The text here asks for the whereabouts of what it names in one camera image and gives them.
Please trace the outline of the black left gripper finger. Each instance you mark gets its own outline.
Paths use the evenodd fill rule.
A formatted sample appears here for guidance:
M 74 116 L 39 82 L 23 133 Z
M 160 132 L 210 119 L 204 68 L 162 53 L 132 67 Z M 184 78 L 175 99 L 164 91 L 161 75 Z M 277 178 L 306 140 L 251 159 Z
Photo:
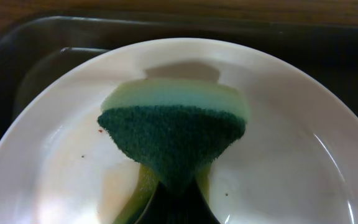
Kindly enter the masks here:
M 159 183 L 135 224 L 219 224 L 193 180 L 182 195 L 176 196 Z

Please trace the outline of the pink plate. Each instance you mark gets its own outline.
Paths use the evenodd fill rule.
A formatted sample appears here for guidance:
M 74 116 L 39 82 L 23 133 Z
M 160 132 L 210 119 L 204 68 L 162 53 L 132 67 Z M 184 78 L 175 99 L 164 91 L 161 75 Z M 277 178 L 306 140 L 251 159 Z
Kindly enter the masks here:
M 101 52 L 55 81 L 0 140 L 0 223 L 112 223 L 139 165 L 98 126 L 100 105 L 133 79 L 238 89 L 251 115 L 211 167 L 221 223 L 358 223 L 358 119 L 294 66 L 237 44 L 160 39 Z

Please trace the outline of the green and yellow sponge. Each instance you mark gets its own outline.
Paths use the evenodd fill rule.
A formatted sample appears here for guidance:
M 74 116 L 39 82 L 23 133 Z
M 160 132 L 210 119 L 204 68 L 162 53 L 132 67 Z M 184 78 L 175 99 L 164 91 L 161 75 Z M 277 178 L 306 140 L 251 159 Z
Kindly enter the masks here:
M 98 124 L 140 169 L 115 222 L 135 223 L 159 183 L 180 196 L 195 180 L 208 204 L 211 164 L 244 135 L 248 119 L 244 97 L 226 85 L 161 78 L 120 84 L 103 101 Z

